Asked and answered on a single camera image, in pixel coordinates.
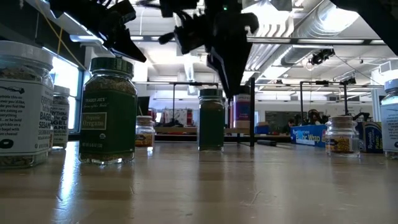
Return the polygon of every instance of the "wooden table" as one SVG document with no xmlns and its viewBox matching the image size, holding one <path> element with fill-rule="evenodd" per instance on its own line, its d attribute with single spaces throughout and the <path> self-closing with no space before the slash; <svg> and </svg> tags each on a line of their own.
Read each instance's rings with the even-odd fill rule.
<svg viewBox="0 0 398 224">
<path fill-rule="evenodd" d="M 398 162 L 381 155 L 157 143 L 134 164 L 100 167 L 80 164 L 77 148 L 0 171 L 0 223 L 398 223 Z"/>
</svg>

